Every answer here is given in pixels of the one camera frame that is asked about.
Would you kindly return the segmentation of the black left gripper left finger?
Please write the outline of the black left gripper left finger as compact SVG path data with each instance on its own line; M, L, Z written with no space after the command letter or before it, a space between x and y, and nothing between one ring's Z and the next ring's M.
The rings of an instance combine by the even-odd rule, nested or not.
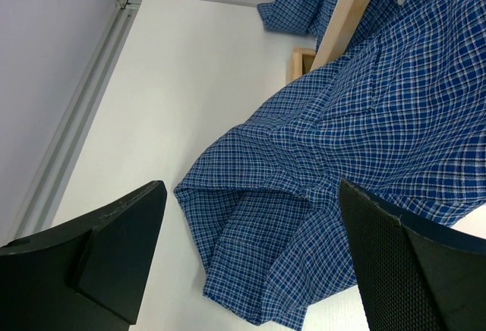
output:
M128 330L137 322L166 207L152 181L1 248L3 330Z

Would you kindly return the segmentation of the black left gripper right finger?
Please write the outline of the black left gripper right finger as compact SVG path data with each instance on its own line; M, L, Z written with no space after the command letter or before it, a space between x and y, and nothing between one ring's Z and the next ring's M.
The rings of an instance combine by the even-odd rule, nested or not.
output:
M371 330L483 330L485 240L345 179L339 205Z

